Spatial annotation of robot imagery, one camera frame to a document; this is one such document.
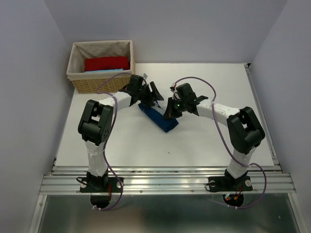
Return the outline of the dark blue t shirt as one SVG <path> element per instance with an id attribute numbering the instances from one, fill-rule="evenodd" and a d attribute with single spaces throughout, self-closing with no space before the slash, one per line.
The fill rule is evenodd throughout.
<path id="1" fill-rule="evenodd" d="M 176 119 L 164 119 L 165 110 L 157 101 L 154 106 L 145 106 L 142 103 L 138 104 L 139 109 L 163 132 L 168 133 L 178 126 L 179 122 Z"/>

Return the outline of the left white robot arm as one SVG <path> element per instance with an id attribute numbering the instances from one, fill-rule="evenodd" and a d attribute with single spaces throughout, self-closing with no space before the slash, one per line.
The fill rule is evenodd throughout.
<path id="1" fill-rule="evenodd" d="M 157 101 L 163 100 L 154 82 L 147 83 L 143 76 L 132 75 L 129 83 L 110 97 L 86 102 L 78 125 L 78 133 L 85 142 L 88 155 L 86 180 L 79 181 L 85 188 L 95 191 L 108 188 L 108 166 L 104 151 L 118 111 L 134 105 L 137 101 L 151 107 Z"/>

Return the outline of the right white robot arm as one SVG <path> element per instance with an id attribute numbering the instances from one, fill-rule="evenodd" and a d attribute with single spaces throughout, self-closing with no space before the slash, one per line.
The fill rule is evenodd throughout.
<path id="1" fill-rule="evenodd" d="M 265 138 L 265 132 L 252 108 L 225 106 L 206 96 L 196 96 L 191 85 L 184 83 L 171 87 L 164 119 L 179 118 L 183 112 L 206 117 L 215 122 L 221 140 L 231 161 L 224 176 L 224 185 L 235 189 L 246 174 L 252 154 Z"/>

